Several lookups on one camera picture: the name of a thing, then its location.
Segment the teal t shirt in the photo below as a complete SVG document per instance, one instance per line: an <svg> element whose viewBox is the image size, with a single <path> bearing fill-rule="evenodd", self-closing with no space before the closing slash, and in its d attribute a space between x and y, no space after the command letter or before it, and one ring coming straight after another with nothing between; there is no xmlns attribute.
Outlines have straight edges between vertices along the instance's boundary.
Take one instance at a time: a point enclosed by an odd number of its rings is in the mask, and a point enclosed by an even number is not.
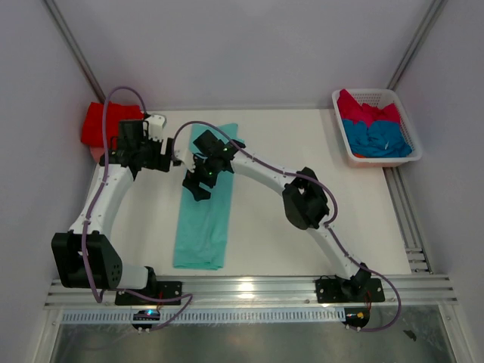
<svg viewBox="0 0 484 363"><path fill-rule="evenodd" d="M187 188L181 190L174 268L216 271L224 267L233 187L234 175L221 172L208 200L196 201Z"/></svg>

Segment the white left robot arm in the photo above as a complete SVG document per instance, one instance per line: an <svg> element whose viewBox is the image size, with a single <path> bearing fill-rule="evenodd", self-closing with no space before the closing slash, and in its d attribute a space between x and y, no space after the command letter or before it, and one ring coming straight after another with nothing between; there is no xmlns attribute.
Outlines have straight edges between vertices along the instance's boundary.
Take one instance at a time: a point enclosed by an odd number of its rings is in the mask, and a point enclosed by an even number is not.
<svg viewBox="0 0 484 363"><path fill-rule="evenodd" d="M113 223L127 191L143 169L168 172L172 139L163 138L166 118L119 123L116 137L101 155L98 177L76 221L56 233L51 248L60 281L67 288L129 289L140 302L153 302L159 293L152 268L124 263L110 242Z"/></svg>

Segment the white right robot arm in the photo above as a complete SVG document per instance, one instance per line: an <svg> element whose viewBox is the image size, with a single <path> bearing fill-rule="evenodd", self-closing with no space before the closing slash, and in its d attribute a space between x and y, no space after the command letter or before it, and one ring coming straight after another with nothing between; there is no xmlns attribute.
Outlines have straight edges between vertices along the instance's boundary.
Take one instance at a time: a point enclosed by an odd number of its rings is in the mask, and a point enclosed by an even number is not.
<svg viewBox="0 0 484 363"><path fill-rule="evenodd" d="M222 172L250 178L281 196L284 214L288 222L307 231L321 248L334 270L342 297L350 302L370 298L371 272L368 267L350 253L334 236L326 191L312 169L300 171L272 166L245 150L245 144L235 140L223 142L210 130L204 131L194 141L198 152L185 149L176 151L175 157L186 169L182 183L196 201L208 200L211 193L204 188L216 186Z"/></svg>

